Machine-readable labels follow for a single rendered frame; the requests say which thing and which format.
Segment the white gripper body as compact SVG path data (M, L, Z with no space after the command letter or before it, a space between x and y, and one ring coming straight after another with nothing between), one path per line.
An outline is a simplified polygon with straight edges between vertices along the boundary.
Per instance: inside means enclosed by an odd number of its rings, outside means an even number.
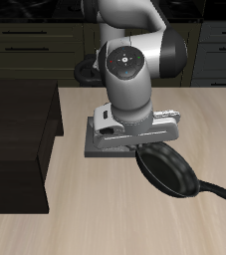
M130 134L126 132L126 128L122 124L113 118L109 111L102 111L100 114L94 115L94 146L111 148L175 140L179 137L179 121L180 113L177 111L154 112L152 124L148 130L138 134Z

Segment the black frying pan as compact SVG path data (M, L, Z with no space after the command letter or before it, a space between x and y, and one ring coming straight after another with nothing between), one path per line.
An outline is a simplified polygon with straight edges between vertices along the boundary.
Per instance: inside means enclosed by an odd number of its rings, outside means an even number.
M169 196L187 198L208 191L226 200L225 188L199 180L187 161L164 142L139 145L135 159L148 182Z

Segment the dark grey drawer cupboard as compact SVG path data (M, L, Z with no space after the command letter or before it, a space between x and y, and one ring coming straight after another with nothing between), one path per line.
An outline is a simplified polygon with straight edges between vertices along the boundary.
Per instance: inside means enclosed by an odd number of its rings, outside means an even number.
M202 24L191 86L226 88L226 21Z

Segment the dark wooden cabinet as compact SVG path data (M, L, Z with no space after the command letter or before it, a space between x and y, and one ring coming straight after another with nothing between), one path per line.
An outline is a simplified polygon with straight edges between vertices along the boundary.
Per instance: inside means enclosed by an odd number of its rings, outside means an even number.
M0 80L0 214L49 211L45 180L63 134L57 81Z

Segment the dark olive kitchen cupboard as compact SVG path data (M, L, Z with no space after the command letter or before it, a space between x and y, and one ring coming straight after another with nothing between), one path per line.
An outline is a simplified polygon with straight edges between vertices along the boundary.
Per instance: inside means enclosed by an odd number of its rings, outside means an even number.
M52 79L76 87L76 64L100 46L97 24L0 23L0 79Z

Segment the black kitchen countertop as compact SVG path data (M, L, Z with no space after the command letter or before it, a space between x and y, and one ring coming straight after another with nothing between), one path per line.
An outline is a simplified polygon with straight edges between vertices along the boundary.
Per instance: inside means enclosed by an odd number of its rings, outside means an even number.
M170 23L226 21L226 0L159 0ZM0 0L0 23L83 23L81 0Z

